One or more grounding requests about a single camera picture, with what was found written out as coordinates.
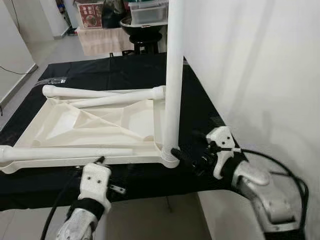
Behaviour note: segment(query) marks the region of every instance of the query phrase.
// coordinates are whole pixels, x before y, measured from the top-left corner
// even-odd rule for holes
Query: storage box
[[[102,28],[103,2],[77,4],[83,28]]]
[[[168,0],[129,2],[132,25],[166,23],[168,21]]]

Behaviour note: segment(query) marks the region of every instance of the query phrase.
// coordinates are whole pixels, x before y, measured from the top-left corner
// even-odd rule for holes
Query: black stool
[[[158,54],[158,42],[162,39],[162,34],[159,32],[148,35],[131,35],[129,40],[134,44],[134,53],[141,54],[140,48],[144,47],[147,54]]]

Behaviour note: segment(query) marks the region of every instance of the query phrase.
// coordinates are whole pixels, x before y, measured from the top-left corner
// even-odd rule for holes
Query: black cable
[[[45,224],[44,224],[44,227],[43,227],[43,230],[42,230],[42,234],[41,234],[41,238],[40,240],[45,240],[46,239],[46,235],[47,235],[47,231],[48,231],[48,228],[49,228],[49,225],[50,225],[50,222],[52,220],[52,217],[54,216],[55,214],[55,211],[57,209],[57,206],[58,206],[58,203],[61,199],[61,197],[65,194],[68,186],[70,185],[70,183],[73,181],[74,177],[78,174],[79,172],[76,171],[74,174],[72,174],[72,176],[70,177],[70,179],[67,181],[67,183],[64,185],[63,189],[59,192],[58,196],[56,197],[54,203],[53,203],[53,206],[51,208],[51,211],[45,221]]]
[[[18,20],[16,8],[15,8],[14,0],[11,0],[11,3],[12,3],[12,6],[13,6],[13,10],[14,10],[14,14],[15,14],[15,18],[16,18],[16,23],[17,23],[17,27],[18,27],[18,31],[19,31],[19,33],[20,33],[20,25],[19,25],[19,20]]]
[[[0,69],[3,69],[3,70],[5,70],[5,71],[10,72],[10,73],[13,73],[13,74],[18,74],[18,75],[28,75],[28,74],[33,74],[35,71],[37,71],[37,70],[38,70],[38,68],[39,68],[39,67],[38,67],[38,66],[36,66],[36,69],[35,69],[35,70],[33,70],[33,71],[31,71],[31,72],[20,73],[20,72],[11,71],[11,70],[9,70],[9,69],[4,68],[3,66],[0,66]]]
[[[294,173],[289,168],[287,168],[283,163],[281,163],[280,161],[274,159],[273,157],[271,157],[271,156],[269,156],[267,154],[264,154],[262,152],[249,150],[249,149],[241,148],[241,151],[243,153],[255,154],[255,155],[258,155],[258,156],[261,156],[261,157],[264,157],[266,159],[271,160],[272,162],[274,162],[275,164],[277,164],[278,166],[283,168],[287,172],[287,175],[293,179],[293,181],[294,181],[294,183],[295,183],[295,185],[296,185],[296,187],[297,187],[297,189],[299,191],[300,198],[301,198],[301,219],[300,219],[299,228],[300,229],[304,229],[305,224],[306,224],[307,207],[308,207],[308,199],[309,199],[309,189],[308,189],[307,184],[302,179],[300,179],[299,177],[294,175]],[[303,189],[301,187],[301,183],[304,185],[305,192],[303,191]]]

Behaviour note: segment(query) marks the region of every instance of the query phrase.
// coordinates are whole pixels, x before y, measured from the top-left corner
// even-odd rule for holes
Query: table
[[[59,87],[88,90],[146,89],[166,83],[166,54],[111,57],[90,61],[50,64],[39,80],[69,77]],[[45,103],[42,87],[34,87],[0,133],[0,145],[13,146]],[[223,124],[215,107],[187,64],[183,66],[179,146],[192,159],[201,156],[206,144],[196,141],[193,130],[208,133]],[[0,173],[0,211],[51,207],[75,167],[20,169]],[[126,195],[109,191],[111,202],[186,194],[204,190],[231,190],[230,183],[213,177],[195,176],[180,164],[168,169],[159,163],[112,165],[112,184],[126,188]],[[79,194],[80,177],[70,184],[59,206],[67,206]],[[304,239],[303,231],[267,233],[268,240]]]

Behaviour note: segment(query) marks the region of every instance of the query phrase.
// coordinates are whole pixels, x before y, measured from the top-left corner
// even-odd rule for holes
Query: white pipe
[[[0,145],[0,163],[41,159],[132,156],[130,148],[12,147]]]
[[[166,57],[165,126],[161,156],[164,165],[175,168],[179,160],[171,154],[178,148],[183,73],[184,1],[169,0]]]
[[[44,85],[42,93],[48,98],[52,97],[72,97],[72,98],[103,98],[119,95],[120,93],[93,91],[67,87],[57,87],[53,85]]]
[[[88,99],[84,101],[77,101],[70,103],[70,105],[76,108],[86,108],[109,104],[133,103],[145,99],[164,99],[166,95],[165,91],[165,86],[157,86],[151,89],[124,93],[116,96],[106,96],[95,99]]]

